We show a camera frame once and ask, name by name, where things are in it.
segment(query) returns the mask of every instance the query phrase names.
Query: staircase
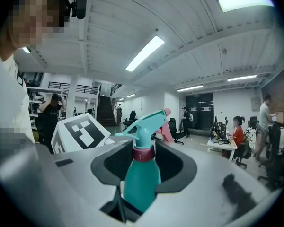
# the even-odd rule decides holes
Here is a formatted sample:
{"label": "staircase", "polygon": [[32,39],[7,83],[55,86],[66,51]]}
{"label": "staircase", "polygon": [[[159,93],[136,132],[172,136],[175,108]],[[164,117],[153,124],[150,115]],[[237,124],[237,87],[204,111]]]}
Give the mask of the staircase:
{"label": "staircase", "polygon": [[101,96],[99,107],[97,109],[97,121],[102,126],[116,126],[113,108],[110,97]]}

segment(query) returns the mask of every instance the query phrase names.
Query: rectangular light panel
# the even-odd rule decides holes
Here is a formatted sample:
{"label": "rectangular light panel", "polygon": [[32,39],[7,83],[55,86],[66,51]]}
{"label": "rectangular light panel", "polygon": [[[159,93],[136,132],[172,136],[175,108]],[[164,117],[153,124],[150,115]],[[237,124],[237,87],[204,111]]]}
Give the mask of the rectangular light panel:
{"label": "rectangular light panel", "polygon": [[183,92],[183,91],[202,88],[202,87],[203,87],[203,85],[199,85],[199,86],[195,86],[195,87],[187,87],[187,88],[183,88],[183,89],[178,89],[177,92]]}
{"label": "rectangular light panel", "polygon": [[218,0],[222,11],[228,12],[235,9],[251,7],[251,6],[272,6],[271,0]]}
{"label": "rectangular light panel", "polygon": [[249,78],[256,78],[257,75],[250,75],[245,77],[238,77],[238,78],[228,78],[227,81],[236,81],[236,80],[243,80],[243,79],[249,79]]}
{"label": "rectangular light panel", "polygon": [[27,54],[30,54],[30,51],[29,51],[29,49],[28,48],[26,48],[26,47],[23,47],[22,48]]}
{"label": "rectangular light panel", "polygon": [[155,36],[133,59],[133,61],[126,67],[126,70],[133,71],[137,66],[141,64],[151,53],[157,50],[161,45],[164,44],[164,41],[159,37]]}

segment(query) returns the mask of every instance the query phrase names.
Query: table leg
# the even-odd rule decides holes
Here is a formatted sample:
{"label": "table leg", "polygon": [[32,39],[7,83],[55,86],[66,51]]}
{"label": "table leg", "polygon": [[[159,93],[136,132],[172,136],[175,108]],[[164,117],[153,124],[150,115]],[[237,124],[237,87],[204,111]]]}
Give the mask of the table leg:
{"label": "table leg", "polygon": [[231,160],[232,160],[232,158],[233,158],[233,154],[235,154],[235,150],[232,150],[232,151],[231,151],[231,157],[229,157],[229,161],[231,161]]}

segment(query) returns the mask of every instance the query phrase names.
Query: person in red shirt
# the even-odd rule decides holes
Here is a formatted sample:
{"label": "person in red shirt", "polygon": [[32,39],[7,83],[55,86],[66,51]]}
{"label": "person in red shirt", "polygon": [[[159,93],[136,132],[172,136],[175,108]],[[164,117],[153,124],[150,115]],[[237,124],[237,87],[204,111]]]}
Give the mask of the person in red shirt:
{"label": "person in red shirt", "polygon": [[237,127],[236,131],[234,132],[232,138],[235,141],[237,147],[240,147],[240,143],[244,142],[244,133],[241,125],[243,124],[243,121],[245,122],[244,117],[236,116],[233,118],[233,127]]}

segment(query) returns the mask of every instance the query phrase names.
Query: brown wall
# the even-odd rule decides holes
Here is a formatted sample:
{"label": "brown wall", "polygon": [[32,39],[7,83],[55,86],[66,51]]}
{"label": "brown wall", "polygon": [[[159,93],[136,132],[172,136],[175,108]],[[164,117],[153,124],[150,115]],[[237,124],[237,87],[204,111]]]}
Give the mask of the brown wall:
{"label": "brown wall", "polygon": [[271,95],[272,103],[269,107],[271,113],[284,112],[284,70],[262,88],[262,93]]}

